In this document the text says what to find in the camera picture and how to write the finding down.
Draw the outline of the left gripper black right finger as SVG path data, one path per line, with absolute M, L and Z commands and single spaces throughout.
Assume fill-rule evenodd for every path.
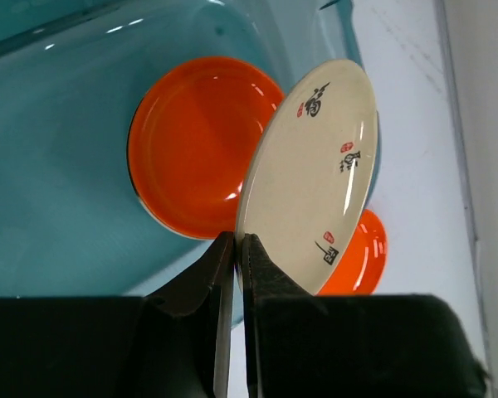
M 271 261 L 257 235 L 242 238 L 241 277 L 249 396 L 325 396 L 326 375 L 308 353 L 317 300 Z

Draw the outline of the orange plate front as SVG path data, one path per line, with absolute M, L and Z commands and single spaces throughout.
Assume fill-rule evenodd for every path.
M 236 58 L 205 56 L 170 70 L 129 126 L 129 177 L 143 208 L 190 239 L 233 230 L 247 169 L 283 99 L 267 73 Z

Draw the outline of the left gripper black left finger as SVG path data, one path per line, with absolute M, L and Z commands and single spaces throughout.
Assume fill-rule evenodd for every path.
M 223 232 L 149 296 L 141 396 L 227 396 L 234 254 L 233 234 Z

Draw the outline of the beige plate with drawings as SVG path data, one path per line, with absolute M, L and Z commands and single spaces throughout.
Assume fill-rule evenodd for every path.
M 261 136 L 242 184 L 235 237 L 255 235 L 309 294 L 336 270 L 372 185 L 378 110 L 364 69 L 333 59 L 305 75 Z

